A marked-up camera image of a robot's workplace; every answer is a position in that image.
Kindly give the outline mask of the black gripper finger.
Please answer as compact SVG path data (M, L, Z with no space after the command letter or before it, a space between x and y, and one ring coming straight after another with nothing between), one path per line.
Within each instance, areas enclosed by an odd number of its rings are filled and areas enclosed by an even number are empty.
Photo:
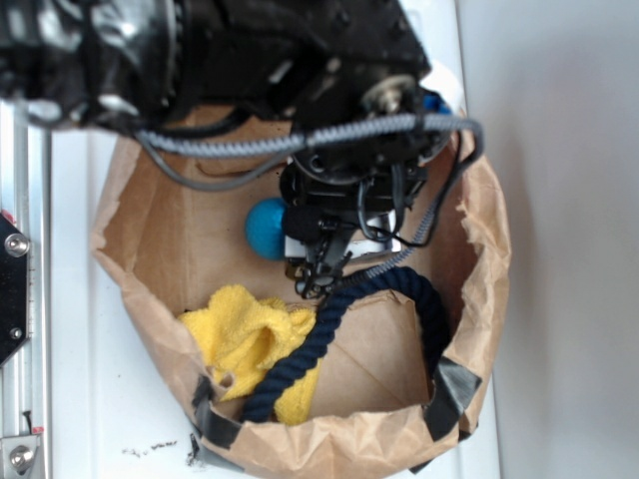
M355 228L346 228L323 232L311 242L285 236L286 277L294 282L297 295L318 299L335 290L352 257L354 235Z

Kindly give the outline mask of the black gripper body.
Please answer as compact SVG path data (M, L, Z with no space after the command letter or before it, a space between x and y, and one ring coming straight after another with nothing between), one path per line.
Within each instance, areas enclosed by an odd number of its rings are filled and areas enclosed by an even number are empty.
M305 175L296 164L285 167L280 190L286 208L282 219L287 235L323 235L358 229L360 220L395 213L403 226L406 211L428 179L425 168L393 166L351 185L329 185Z

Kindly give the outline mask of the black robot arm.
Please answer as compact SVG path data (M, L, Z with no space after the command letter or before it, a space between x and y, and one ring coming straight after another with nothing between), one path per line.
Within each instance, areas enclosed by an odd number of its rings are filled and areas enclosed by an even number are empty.
M155 160L291 155L298 293L332 294L356 233L402 219L452 126L396 1L5 1L1 96L42 127L138 140Z

